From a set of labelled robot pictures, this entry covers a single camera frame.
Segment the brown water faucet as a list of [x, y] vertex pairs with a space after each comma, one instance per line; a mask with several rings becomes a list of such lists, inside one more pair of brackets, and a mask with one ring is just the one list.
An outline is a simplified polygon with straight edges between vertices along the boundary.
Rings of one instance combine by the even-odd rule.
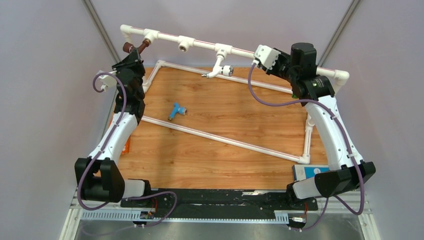
[[151, 41], [150, 40], [148, 40], [148, 39], [144, 39], [143, 41], [142, 41], [142, 43], [141, 43], [141, 45], [140, 46], [138, 46], [138, 47], [135, 47], [132, 43], [130, 43], [130, 42], [125, 42], [124, 44], [123, 44], [123, 46], [122, 46], [122, 50], [125, 52], [125, 53], [131, 53], [133, 50], [137, 50], [137, 52], [139, 53], [139, 54], [141, 54], [143, 51], [144, 51], [144, 49], [146, 49], [147, 47], [149, 47], [151, 45]]

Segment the white PVC pipe frame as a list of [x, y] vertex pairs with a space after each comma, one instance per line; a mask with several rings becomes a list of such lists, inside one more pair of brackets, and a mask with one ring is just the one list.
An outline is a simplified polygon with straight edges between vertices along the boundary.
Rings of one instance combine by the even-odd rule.
[[[202, 48], [202, 49], [208, 49], [208, 50], [215, 51], [216, 54], [222, 54], [222, 55], [225, 56], [225, 58], [227, 57], [227, 55], [236, 55], [236, 56], [245, 57], [245, 58], [248, 58], [248, 59], [254, 58], [254, 52], [244, 50], [244, 49], [241, 49], [241, 48], [237, 48], [237, 47], [233, 47], [233, 46], [228, 45], [228, 44], [211, 43], [211, 42], [198, 40], [198, 39], [188, 37], [188, 36], [183, 36], [183, 35], [177, 36], [177, 35], [173, 35], [173, 34], [163, 33], [163, 32], [160, 32], [158, 30], [147, 29], [147, 28], [137, 28], [137, 27], [133, 27], [133, 26], [130, 26], [130, 25], [126, 25], [126, 24], [123, 24], [123, 25], [120, 26], [120, 31], [121, 31], [123, 37], [125, 38], [126, 42], [129, 42], [131, 44], [132, 44], [131, 35], [141, 35], [141, 36], [144, 37], [144, 39], [150, 40], [151, 43], [155, 40], [165, 40], [165, 41], [178, 43], [178, 47], [180, 48], [180, 50], [182, 52], [186, 52], [190, 47], [198, 47], [198, 48]], [[157, 63], [155, 64], [150, 76], [147, 79], [147, 83], [143, 86], [146, 91], [150, 88], [154, 77], [156, 76], [159, 69], [162, 68], [162, 67], [173, 68], [173, 69], [182, 70], [182, 71], [186, 71], [186, 72], [190, 72], [190, 73], [196, 73], [196, 74], [209, 73], [208, 71], [202, 70], [200, 68], [194, 68], [194, 67], [176, 64], [176, 63], [166, 62], [164, 60], [158, 60]], [[241, 77], [236, 77], [236, 76], [233, 76], [233, 75], [232, 76], [224, 76], [224, 75], [219, 74], [219, 75], [216, 76], [216, 78], [223, 79], [223, 80], [229, 80], [229, 81], [233, 81], [233, 82], [241, 83], [241, 84], [248, 84], [249, 83], [249, 81], [247, 79], [241, 78]], [[312, 120], [311, 116], [307, 117], [307, 120], [306, 120], [306, 123], [305, 123], [304, 147], [303, 147], [303, 154], [301, 156], [295, 156], [295, 155], [291, 155], [291, 154], [288, 154], [288, 153], [284, 153], [284, 152], [280, 152], [280, 151], [276, 151], [276, 150], [271, 150], [271, 149], [268, 149], [268, 148], [263, 148], [263, 147], [260, 147], [260, 146], [257, 146], [257, 145], [252, 145], [252, 144], [248, 144], [246, 142], [236, 141], [234, 139], [225, 138], [225, 137], [222, 137], [222, 136], [219, 136], [219, 135], [213, 135], [213, 134], [207, 133], [207, 132], [200, 132], [200, 131], [198, 131], [194, 128], [185, 128], [181, 125], [165, 123], [163, 121], [159, 121], [159, 120], [153, 119], [153, 118], [150, 118], [148, 120], [148, 122], [159, 125], [159, 126], [167, 127], [167, 128], [170, 128], [170, 129], [178, 130], [180, 132], [185, 132], [185, 133], [188, 133], [188, 134], [191, 134], [191, 135], [204, 137], [204, 138], [211, 139], [211, 140], [214, 140], [214, 141], [227, 143], [227, 144], [230, 144], [230, 145], [233, 145], [233, 146], [236, 146], [236, 147], [241, 147], [241, 148], [245, 148], [245, 149], [248, 149], [248, 150], [263, 153], [263, 154], [266, 154], [266, 155], [282, 158], [282, 159], [289, 160], [289, 161], [292, 161], [292, 162], [295, 162], [295, 163], [298, 163], [298, 164], [307, 165], [311, 161], [311, 156], [310, 156], [311, 141], [312, 141], [313, 128], [315, 126], [315, 123]]]

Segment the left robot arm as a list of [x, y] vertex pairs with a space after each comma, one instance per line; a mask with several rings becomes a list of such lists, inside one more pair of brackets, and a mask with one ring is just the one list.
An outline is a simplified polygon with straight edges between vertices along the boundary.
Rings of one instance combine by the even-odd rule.
[[88, 157], [78, 158], [74, 164], [80, 205], [84, 200], [106, 205], [133, 199], [144, 208], [153, 201], [152, 192], [147, 190], [150, 188], [147, 180], [124, 179], [117, 166], [127, 140], [145, 112], [143, 83], [146, 70], [143, 62], [139, 51], [133, 49], [126, 58], [112, 66], [114, 73], [100, 72], [94, 77], [95, 80], [102, 76], [111, 77], [118, 93], [105, 135]]

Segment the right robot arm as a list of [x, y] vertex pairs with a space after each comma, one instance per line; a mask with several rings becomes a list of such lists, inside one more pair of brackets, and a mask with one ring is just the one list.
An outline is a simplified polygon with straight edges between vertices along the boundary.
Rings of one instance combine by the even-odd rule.
[[294, 96], [313, 120], [327, 156], [329, 171], [287, 186], [286, 205], [296, 210], [308, 198], [329, 198], [357, 189], [364, 191], [376, 167], [373, 162], [364, 161], [344, 126], [330, 81], [336, 71], [319, 68], [317, 51], [313, 44], [306, 42], [294, 43], [289, 54], [259, 45], [254, 57], [267, 75], [290, 83]]

